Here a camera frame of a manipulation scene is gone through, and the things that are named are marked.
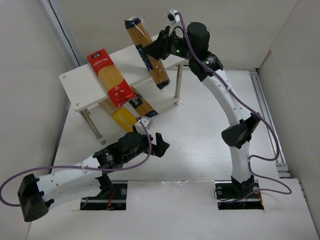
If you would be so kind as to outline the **dark-ended spaghetti bag with barcode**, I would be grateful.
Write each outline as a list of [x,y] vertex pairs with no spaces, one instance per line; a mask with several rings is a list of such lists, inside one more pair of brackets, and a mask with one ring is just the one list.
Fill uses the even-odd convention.
[[131,17],[124,21],[124,25],[155,85],[159,90],[165,89],[170,84],[170,79],[162,61],[148,55],[145,51],[145,47],[153,41],[143,23],[143,19],[141,17]]

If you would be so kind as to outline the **yellow-ended spaghetti bag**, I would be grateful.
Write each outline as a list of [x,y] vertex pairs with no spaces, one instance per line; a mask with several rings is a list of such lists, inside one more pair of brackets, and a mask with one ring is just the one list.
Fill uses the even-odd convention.
[[98,105],[124,130],[127,132],[133,131],[133,126],[137,122],[136,117],[124,106],[116,108],[114,103],[109,98],[100,101]]

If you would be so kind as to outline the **blue-label spaghetti bag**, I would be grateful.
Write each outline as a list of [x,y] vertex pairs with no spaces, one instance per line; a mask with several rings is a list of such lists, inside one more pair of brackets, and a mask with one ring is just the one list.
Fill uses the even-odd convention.
[[153,118],[158,115],[158,112],[145,100],[145,98],[132,86],[132,92],[135,98],[129,100],[131,106],[139,114],[140,117]]

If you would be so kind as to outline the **red spaghetti bag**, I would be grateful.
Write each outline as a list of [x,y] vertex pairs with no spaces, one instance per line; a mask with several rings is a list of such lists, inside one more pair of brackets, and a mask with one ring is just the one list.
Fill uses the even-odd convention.
[[104,48],[91,53],[86,59],[116,109],[136,97],[136,94]]

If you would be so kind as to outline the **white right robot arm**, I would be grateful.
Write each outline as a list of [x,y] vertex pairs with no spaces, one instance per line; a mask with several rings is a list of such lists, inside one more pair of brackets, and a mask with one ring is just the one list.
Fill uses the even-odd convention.
[[221,137],[228,145],[232,173],[229,199],[242,198],[254,188],[254,176],[249,169],[249,148],[252,133],[260,118],[232,95],[232,86],[219,58],[209,51],[210,33],[200,22],[187,27],[180,23],[167,26],[163,34],[162,57],[174,55],[188,60],[189,68],[213,94],[229,122]]

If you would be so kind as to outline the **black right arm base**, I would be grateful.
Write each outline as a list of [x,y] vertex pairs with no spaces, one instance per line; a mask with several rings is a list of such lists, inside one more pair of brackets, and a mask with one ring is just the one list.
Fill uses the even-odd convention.
[[255,182],[243,193],[237,193],[230,181],[215,183],[214,197],[217,199],[218,210],[264,210],[260,193],[254,193],[259,184]]

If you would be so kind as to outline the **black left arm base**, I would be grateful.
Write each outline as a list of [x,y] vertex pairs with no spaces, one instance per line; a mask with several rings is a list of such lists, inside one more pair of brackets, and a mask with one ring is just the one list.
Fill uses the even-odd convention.
[[106,196],[85,197],[80,201],[81,211],[125,211],[127,208],[127,181],[114,181],[113,190]]

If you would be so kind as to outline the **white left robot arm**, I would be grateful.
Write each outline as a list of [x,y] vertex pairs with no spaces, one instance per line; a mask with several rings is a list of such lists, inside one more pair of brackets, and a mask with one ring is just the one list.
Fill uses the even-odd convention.
[[[133,88],[129,86],[110,55],[102,48],[87,56],[87,60],[107,91],[107,100],[117,111],[124,109],[124,104],[137,99]],[[75,199],[86,197],[107,197],[115,190],[109,178],[113,172],[125,171],[124,164],[145,153],[146,157],[161,158],[169,143],[160,133],[153,138],[147,130],[147,119],[143,115],[133,123],[127,133],[105,148],[75,165],[62,166],[60,171],[36,177],[33,170],[28,170],[17,192],[19,207],[25,222],[42,218],[49,210]]]

